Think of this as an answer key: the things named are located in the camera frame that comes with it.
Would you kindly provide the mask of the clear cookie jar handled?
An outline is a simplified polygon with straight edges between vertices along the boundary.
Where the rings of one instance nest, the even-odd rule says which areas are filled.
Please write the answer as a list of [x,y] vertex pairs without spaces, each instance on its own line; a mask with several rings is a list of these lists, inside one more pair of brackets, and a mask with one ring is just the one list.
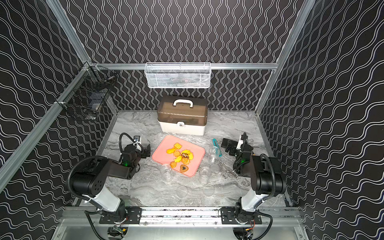
[[215,156],[215,147],[213,146],[209,149],[209,161],[211,164],[214,164],[218,161],[218,159],[219,158]]

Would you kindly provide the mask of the small orange fish cookie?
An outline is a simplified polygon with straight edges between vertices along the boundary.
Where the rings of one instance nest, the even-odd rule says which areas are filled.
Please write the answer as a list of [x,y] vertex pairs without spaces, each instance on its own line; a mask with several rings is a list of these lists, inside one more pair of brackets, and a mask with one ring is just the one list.
[[176,151],[176,149],[174,149],[174,148],[168,149],[167,154],[173,154],[175,151]]

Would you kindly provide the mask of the clear cookie jar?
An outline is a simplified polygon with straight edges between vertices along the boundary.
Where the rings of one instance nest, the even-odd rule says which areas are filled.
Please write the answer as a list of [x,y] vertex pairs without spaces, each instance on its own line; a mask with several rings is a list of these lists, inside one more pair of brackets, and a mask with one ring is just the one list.
[[164,181],[170,182],[173,179],[173,170],[169,164],[163,164],[160,173]]
[[200,169],[199,171],[199,181],[202,185],[207,185],[210,181],[210,177],[211,177],[211,170],[210,168],[208,167],[203,167]]

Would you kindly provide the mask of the orange swirl cookie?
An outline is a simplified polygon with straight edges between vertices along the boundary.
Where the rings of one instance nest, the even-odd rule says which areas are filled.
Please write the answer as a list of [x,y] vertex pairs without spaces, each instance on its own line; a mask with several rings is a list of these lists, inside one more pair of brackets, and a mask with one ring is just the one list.
[[184,165],[189,165],[189,164],[190,164],[190,159],[188,159],[188,158],[182,158],[181,162],[182,162]]
[[173,169],[174,169],[174,168],[176,168],[176,166],[177,166],[177,163],[176,163],[176,162],[171,162],[171,163],[170,163],[170,166],[171,166],[171,168],[173,168]]

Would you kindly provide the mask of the orange waffle cookie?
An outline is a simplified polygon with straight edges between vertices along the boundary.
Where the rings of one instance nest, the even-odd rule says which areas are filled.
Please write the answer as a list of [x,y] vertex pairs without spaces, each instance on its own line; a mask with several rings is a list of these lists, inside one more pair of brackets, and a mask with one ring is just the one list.
[[179,143],[175,143],[175,144],[174,144],[174,149],[179,150],[179,149],[181,149],[181,148],[182,148],[182,145],[181,145],[181,144],[179,144]]

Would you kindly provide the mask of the large orange fish cookie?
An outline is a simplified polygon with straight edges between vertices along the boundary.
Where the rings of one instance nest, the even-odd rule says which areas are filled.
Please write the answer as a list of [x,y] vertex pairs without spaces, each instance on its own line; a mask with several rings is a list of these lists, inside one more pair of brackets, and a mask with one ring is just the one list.
[[188,160],[192,160],[194,158],[194,155],[190,150],[183,150],[181,152],[181,156],[183,159],[188,159]]

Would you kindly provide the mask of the brown heart cookie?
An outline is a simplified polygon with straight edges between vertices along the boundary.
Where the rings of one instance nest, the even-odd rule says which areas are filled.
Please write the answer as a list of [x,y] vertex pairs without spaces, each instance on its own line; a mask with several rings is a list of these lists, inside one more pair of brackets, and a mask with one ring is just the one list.
[[187,165],[180,165],[180,172],[184,173],[189,170],[189,167]]

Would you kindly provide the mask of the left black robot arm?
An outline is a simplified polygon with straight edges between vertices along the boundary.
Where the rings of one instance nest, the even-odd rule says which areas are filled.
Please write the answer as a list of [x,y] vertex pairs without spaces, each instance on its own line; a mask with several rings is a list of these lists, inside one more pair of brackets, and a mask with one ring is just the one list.
[[67,188],[76,198],[96,207],[86,215],[101,215],[107,223],[121,224],[129,219],[125,202],[107,187],[107,177],[131,180],[141,169],[140,161],[151,156],[151,144],[141,136],[122,133],[119,136],[119,159],[95,155],[86,157],[71,169]]

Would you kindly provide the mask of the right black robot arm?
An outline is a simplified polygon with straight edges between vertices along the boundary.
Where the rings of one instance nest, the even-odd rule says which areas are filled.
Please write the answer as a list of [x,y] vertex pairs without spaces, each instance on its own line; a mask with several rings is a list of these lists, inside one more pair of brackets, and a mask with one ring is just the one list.
[[237,142],[226,138],[222,141],[225,152],[236,158],[233,172],[251,180],[251,189],[239,198],[234,207],[222,207],[219,210],[223,225],[260,224],[259,206],[286,191],[279,161],[266,154],[255,155],[254,148],[246,138],[242,136]]

